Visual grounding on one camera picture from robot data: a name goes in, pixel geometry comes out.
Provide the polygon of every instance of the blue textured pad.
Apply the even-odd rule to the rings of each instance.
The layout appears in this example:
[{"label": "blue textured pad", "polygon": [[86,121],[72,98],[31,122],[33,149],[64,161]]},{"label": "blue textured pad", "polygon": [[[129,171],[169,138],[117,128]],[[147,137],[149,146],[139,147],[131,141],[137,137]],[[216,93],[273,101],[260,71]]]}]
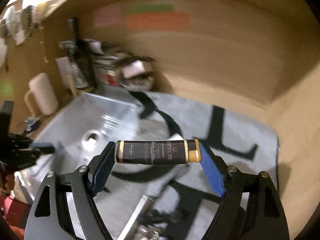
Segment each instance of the blue textured pad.
[{"label": "blue textured pad", "polygon": [[210,158],[202,144],[200,144],[201,166],[209,182],[211,189],[219,196],[223,197],[226,190],[223,185],[223,176],[217,166]]}]

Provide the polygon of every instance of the green sticky note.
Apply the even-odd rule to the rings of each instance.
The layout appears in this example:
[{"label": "green sticky note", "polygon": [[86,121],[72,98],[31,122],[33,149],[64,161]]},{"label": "green sticky note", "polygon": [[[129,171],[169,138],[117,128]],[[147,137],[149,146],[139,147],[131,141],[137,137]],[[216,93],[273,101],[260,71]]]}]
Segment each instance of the green sticky note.
[{"label": "green sticky note", "polygon": [[172,4],[151,4],[151,3],[143,3],[137,5],[130,5],[128,9],[128,13],[148,13],[148,12],[173,12]]}]

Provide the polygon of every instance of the pink sticky note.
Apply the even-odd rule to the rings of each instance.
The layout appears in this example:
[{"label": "pink sticky note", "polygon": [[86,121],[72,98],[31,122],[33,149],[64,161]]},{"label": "pink sticky note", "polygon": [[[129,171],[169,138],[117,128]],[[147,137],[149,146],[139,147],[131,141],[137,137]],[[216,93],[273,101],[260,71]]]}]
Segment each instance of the pink sticky note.
[{"label": "pink sticky note", "polygon": [[95,28],[116,25],[121,22],[121,6],[119,4],[111,4],[101,7],[93,11]]}]

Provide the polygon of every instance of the silver bolt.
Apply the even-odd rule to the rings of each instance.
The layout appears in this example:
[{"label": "silver bolt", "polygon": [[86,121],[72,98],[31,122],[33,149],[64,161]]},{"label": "silver bolt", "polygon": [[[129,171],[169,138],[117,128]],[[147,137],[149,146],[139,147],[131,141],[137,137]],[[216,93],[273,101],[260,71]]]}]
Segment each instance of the silver bolt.
[{"label": "silver bolt", "polygon": [[237,168],[236,168],[235,166],[231,165],[231,166],[228,167],[228,171],[230,171],[230,172],[236,172],[236,171],[237,171]]},{"label": "silver bolt", "polygon": [[54,171],[49,171],[49,172],[47,173],[47,177],[48,177],[48,178],[51,178],[53,175],[54,175]]},{"label": "silver bolt", "polygon": [[262,171],[261,176],[264,178],[267,178],[267,177],[269,177],[269,174],[266,171]]},{"label": "silver bolt", "polygon": [[80,172],[85,172],[87,169],[88,169],[88,167],[85,166],[85,165],[82,165],[82,166],[79,167],[79,171]]}]

